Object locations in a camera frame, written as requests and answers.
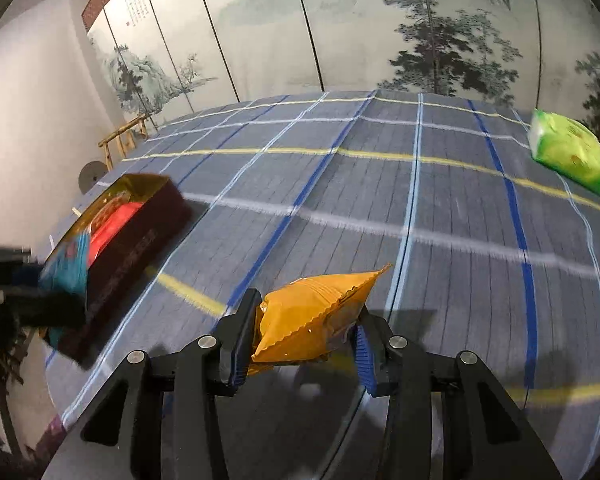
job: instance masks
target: wooden stand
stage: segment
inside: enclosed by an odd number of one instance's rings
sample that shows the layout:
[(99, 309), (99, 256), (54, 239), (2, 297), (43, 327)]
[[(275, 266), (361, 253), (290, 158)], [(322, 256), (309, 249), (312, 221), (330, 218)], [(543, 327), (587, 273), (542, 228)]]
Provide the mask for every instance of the wooden stand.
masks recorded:
[[(134, 126), (138, 126), (140, 124), (140, 135), (143, 139), (148, 139), (149, 136), (146, 132), (146, 127), (144, 126), (144, 121), (147, 119), (147, 114), (142, 114), (132, 121), (129, 121), (124, 126), (120, 126), (115, 132), (108, 135), (104, 139), (102, 139), (98, 143), (99, 148), (104, 149), (104, 162), (107, 165), (107, 169), (111, 171), (113, 169), (113, 161), (111, 160), (111, 152), (109, 151), (109, 143), (116, 139), (116, 144), (118, 146), (118, 151), (120, 152), (120, 156), (125, 157), (127, 150), (134, 150), (136, 148), (136, 141), (134, 140), (133, 133), (131, 128)], [(126, 134), (126, 142), (123, 140), (122, 135)]]

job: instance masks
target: dark red box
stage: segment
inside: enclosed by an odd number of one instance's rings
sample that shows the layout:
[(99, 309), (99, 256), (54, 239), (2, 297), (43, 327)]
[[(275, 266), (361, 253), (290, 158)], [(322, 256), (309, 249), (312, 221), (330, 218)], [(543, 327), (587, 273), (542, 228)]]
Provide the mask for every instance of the dark red box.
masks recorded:
[(142, 202), (142, 207), (103, 248), (88, 270), (87, 323), (80, 330), (63, 330), (58, 341), (57, 350), (79, 364), (84, 364), (88, 349), (101, 329), (114, 314), (120, 314), (121, 300), (150, 262), (193, 214), (203, 213), (201, 209), (192, 211), (168, 177), (126, 174), (94, 200), (58, 246), (83, 232), (104, 205), (125, 191), (131, 194), (132, 202)]

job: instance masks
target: table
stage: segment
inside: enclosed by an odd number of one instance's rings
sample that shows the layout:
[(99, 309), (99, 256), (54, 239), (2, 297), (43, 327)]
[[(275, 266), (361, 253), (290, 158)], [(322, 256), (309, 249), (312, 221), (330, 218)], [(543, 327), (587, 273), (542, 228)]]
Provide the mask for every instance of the table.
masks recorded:
[[(600, 197), (531, 159), (529, 122), (483, 102), (374, 90), (277, 96), (164, 126), (74, 209), (123, 173), (152, 172), (209, 211), (90, 370), (49, 360), (63, 422), (129, 351), (179, 350), (248, 285), (264, 295), (390, 262), (369, 309), (429, 351), (478, 353), (564, 478), (579, 478), (600, 452)], [(218, 405), (232, 479), (373, 477), (386, 403), (362, 394), (346, 358), (261, 373)], [(436, 467), (439, 421), (434, 435)]]

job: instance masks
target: green snack bag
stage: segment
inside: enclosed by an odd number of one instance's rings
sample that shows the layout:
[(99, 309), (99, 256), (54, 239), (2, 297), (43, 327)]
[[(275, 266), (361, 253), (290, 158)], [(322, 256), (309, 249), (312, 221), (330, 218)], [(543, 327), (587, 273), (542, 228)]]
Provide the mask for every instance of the green snack bag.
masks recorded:
[(536, 110), (527, 138), (536, 162), (600, 195), (600, 143), (586, 127)]

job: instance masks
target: white wall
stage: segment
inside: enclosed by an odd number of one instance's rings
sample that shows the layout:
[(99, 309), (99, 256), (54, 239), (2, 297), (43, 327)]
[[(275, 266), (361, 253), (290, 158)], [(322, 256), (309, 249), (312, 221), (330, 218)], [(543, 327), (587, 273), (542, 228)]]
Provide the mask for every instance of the white wall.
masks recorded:
[(80, 170), (102, 160), (97, 142), (123, 118), (91, 73), (72, 0), (12, 5), (24, 11), (0, 24), (0, 244), (35, 246), (71, 210)]

